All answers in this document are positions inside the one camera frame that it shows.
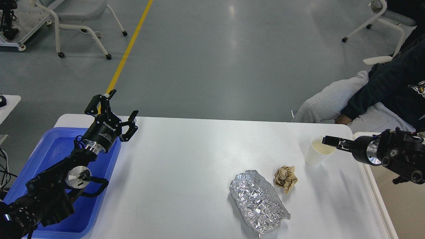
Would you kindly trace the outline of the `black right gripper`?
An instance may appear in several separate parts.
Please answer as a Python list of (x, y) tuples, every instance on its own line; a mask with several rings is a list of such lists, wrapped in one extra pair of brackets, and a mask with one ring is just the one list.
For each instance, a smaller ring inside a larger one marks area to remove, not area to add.
[(380, 140), (373, 136), (360, 136), (354, 141), (328, 135), (322, 139), (322, 144), (341, 151), (350, 151), (358, 162), (373, 166), (381, 165), (381, 160), (378, 158), (379, 142)]

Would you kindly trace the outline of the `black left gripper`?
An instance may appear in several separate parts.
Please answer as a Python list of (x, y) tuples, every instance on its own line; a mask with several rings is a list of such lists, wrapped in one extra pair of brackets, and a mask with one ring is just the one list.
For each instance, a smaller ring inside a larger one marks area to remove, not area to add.
[[(117, 90), (113, 89), (107, 94), (93, 96), (84, 110), (86, 115), (95, 117), (95, 121), (82, 136), (82, 142), (85, 145), (97, 145), (104, 153), (108, 153), (118, 137), (121, 142), (128, 142), (138, 130), (135, 119), (138, 110), (134, 110), (128, 120), (123, 122), (113, 115), (110, 100), (116, 92)], [(126, 133), (122, 133), (124, 126), (128, 126)]]

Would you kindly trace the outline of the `person's right hand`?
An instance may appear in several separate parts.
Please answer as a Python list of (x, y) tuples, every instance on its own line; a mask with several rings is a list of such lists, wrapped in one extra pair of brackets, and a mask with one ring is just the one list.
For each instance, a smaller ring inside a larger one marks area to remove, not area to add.
[(352, 121), (353, 120), (351, 118), (349, 118), (347, 115), (341, 114), (334, 120), (334, 123), (335, 124), (349, 125)]

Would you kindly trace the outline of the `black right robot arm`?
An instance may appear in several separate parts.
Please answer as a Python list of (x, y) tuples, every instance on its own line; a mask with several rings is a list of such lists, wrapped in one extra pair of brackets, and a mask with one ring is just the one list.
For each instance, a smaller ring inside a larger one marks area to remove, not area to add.
[(393, 183), (425, 182), (424, 130), (410, 132), (400, 128), (355, 140), (326, 135), (322, 143), (352, 154), (361, 163), (384, 168), (398, 175)]

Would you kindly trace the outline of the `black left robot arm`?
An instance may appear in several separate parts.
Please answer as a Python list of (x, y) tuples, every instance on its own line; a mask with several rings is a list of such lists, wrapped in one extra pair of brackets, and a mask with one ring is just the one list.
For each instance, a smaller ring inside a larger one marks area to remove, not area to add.
[(76, 136), (69, 156), (28, 180), (26, 194), (12, 203), (1, 203), (2, 239), (30, 239), (39, 224), (56, 224), (73, 214), (73, 203), (79, 197), (97, 197), (106, 189), (109, 181), (93, 176), (89, 163), (99, 153), (108, 153), (117, 139), (127, 142), (138, 130), (137, 110), (127, 121), (112, 112), (110, 100), (115, 93), (112, 89), (93, 96), (84, 112), (95, 120), (84, 135)]

